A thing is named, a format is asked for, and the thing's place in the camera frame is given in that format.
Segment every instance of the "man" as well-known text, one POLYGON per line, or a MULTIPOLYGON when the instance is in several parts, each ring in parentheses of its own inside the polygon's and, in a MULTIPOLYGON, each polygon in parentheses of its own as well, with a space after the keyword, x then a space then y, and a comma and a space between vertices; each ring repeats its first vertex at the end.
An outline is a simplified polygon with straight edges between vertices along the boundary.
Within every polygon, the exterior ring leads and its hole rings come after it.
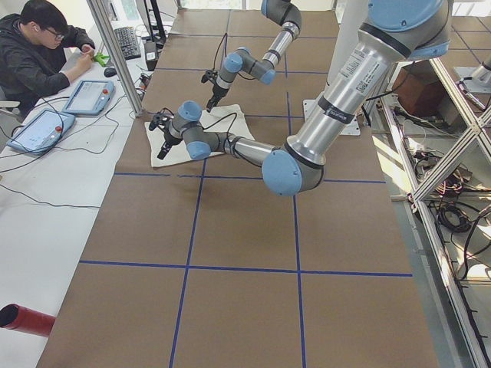
POLYGON ((40 97, 57 94, 88 71, 94 43, 84 29, 67 24, 63 14, 46 0, 29 0, 20 15, 0 19, 0 87, 9 100, 20 101, 25 117, 40 97), (64 48, 82 51, 72 69, 64 48))

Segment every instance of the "black jacket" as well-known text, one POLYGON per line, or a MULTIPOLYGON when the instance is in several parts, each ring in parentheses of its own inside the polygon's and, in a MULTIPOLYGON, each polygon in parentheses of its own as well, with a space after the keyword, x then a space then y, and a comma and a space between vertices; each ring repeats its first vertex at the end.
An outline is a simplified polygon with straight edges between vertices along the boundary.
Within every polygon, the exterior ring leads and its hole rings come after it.
POLYGON ((67 61, 64 48, 95 46, 84 29, 70 25, 58 48, 33 45, 20 32, 19 18, 12 14, 0 19, 0 86, 9 100, 21 102, 19 110, 24 115, 39 97, 57 94, 70 85, 59 72, 67 61))

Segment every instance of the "computer mouse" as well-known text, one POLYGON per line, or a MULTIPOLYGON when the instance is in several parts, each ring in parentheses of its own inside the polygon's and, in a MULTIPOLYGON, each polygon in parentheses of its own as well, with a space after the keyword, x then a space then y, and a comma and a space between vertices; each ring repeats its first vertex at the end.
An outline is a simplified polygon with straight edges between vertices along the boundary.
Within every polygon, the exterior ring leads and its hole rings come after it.
POLYGON ((116 68, 115 67, 107 67, 106 69, 104 69, 104 76, 105 77, 112 77, 116 75, 116 68))

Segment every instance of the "white desk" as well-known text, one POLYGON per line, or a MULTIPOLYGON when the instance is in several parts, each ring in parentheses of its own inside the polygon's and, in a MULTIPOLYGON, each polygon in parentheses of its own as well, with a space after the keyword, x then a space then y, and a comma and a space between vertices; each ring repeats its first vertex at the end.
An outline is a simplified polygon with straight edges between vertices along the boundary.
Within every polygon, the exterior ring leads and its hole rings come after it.
MULTIPOLYGON (((65 67, 70 67, 76 58, 77 54, 65 67)), ((142 72, 139 67, 146 69, 144 57, 127 64, 134 81, 142 72)), ((106 80, 108 78, 103 76, 103 70, 94 63, 91 70, 79 79, 106 80)), ((124 94, 117 76, 110 79, 115 84, 115 93, 103 113, 124 94)), ((77 81, 47 100, 69 96, 76 85, 77 81)), ((65 102, 59 100, 52 105, 61 109, 65 102)), ((28 119, 46 107, 44 104, 36 108, 28 119)), ((133 112, 125 97, 109 113, 109 117, 115 119, 119 127, 102 154, 53 149, 26 167, 0 173, 3 176, 0 183, 42 202, 101 205, 114 165, 133 124, 133 112)), ((66 136, 81 128, 86 129, 69 136, 57 146, 101 151, 116 124, 103 117, 89 126, 97 118, 77 118, 66 136)), ((3 157, 0 159, 0 171, 33 160, 32 156, 27 155, 6 157, 13 154, 16 152, 9 147, 0 153, 0 157, 3 157)), ((96 209, 39 205, 0 187, 0 308, 16 303, 56 316, 96 216, 96 209)), ((34 367, 46 341, 43 337, 0 329, 1 365, 9 368, 34 367)))

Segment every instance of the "red cup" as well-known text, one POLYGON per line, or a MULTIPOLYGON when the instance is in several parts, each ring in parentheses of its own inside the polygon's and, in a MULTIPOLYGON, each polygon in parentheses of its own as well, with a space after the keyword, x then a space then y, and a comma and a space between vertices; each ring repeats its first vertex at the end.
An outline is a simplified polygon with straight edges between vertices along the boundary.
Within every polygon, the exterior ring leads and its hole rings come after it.
POLYGON ((0 310, 0 327, 48 337, 55 317, 17 304, 9 304, 0 310))

